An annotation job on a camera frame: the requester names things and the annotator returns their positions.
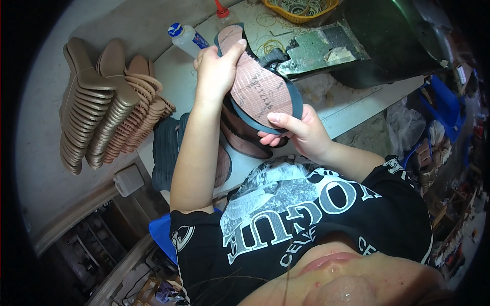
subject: woman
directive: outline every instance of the woman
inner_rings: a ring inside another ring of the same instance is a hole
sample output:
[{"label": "woman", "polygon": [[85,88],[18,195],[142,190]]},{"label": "woman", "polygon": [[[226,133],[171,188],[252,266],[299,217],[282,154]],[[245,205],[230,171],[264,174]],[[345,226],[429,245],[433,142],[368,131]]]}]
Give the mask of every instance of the woman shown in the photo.
[{"label": "woman", "polygon": [[425,265],[431,223],[409,175],[395,157],[331,141],[309,105],[302,120],[268,115],[308,159],[262,164],[214,212],[221,106],[245,47],[242,39],[221,58],[209,47],[194,60],[196,99],[170,201],[190,304],[414,305],[444,296],[441,274]]}]

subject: graphic print t-shirt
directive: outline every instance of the graphic print t-shirt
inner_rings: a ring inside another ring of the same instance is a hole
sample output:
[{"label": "graphic print t-shirt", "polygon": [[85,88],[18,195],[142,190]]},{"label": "graphic print t-shirt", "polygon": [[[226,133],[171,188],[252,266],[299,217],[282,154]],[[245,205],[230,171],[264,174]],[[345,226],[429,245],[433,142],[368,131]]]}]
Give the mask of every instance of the graphic print t-shirt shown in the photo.
[{"label": "graphic print t-shirt", "polygon": [[282,157],[254,169],[223,213],[173,211],[170,236],[190,304],[237,305],[333,231],[359,254],[426,263],[426,205],[396,157],[386,160],[359,184],[304,157]]}]

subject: plastic bottle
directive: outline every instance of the plastic bottle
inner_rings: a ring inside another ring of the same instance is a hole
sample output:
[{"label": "plastic bottle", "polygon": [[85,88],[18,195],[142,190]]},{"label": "plastic bottle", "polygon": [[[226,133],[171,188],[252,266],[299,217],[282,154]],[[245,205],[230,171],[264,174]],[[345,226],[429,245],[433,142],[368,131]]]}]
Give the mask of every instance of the plastic bottle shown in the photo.
[{"label": "plastic bottle", "polygon": [[174,23],[169,27],[172,43],[193,58],[197,58],[199,50],[209,47],[208,42],[190,25]]},{"label": "plastic bottle", "polygon": [[239,21],[238,16],[227,7],[223,7],[218,0],[215,0],[215,3],[216,7],[218,8],[216,11],[216,17],[218,19],[216,26],[218,27],[219,31],[231,24],[236,24]]}]

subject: white table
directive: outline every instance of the white table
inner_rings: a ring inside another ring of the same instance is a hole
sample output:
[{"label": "white table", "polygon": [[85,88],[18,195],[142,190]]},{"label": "white table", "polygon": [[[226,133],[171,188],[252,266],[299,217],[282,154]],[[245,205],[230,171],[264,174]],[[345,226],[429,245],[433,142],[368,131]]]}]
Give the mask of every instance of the white table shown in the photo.
[{"label": "white table", "polygon": [[[264,48],[270,46],[284,48],[289,45],[293,37],[309,31],[309,28],[289,23],[263,4],[252,5],[242,1],[230,9],[234,10],[240,22],[245,24],[250,48],[258,56],[264,54]],[[198,25],[196,31],[209,44],[213,44],[214,37],[218,33],[215,17]],[[177,108],[172,116],[175,119],[190,112],[194,103],[196,71],[192,62],[192,57],[175,46],[170,47],[155,61],[156,78],[162,82],[164,88],[161,95],[169,99]],[[331,138],[335,138],[405,97],[421,86],[423,80],[423,76],[418,76],[365,90],[355,90],[337,84],[330,89],[334,106],[317,105],[315,108],[328,134]],[[221,140],[221,144],[230,154],[233,169],[228,181],[214,190],[215,197],[224,195],[239,186],[250,171],[263,162],[235,151],[226,141]],[[150,175],[154,167],[152,147],[153,134],[138,148],[140,158]],[[297,153],[292,143],[273,151],[273,158]],[[169,203],[170,192],[164,190],[161,193]]]}]

